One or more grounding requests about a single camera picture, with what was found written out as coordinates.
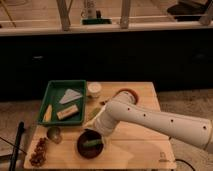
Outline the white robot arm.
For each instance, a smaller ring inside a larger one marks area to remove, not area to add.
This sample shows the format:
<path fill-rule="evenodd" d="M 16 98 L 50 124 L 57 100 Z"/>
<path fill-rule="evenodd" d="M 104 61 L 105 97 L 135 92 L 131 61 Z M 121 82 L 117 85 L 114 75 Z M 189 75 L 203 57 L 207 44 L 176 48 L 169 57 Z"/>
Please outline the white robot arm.
<path fill-rule="evenodd" d="M 107 137 L 120 122 L 144 126 L 213 154 L 213 120 L 138 107 L 137 97 L 128 90 L 117 92 L 86 127 Z"/>

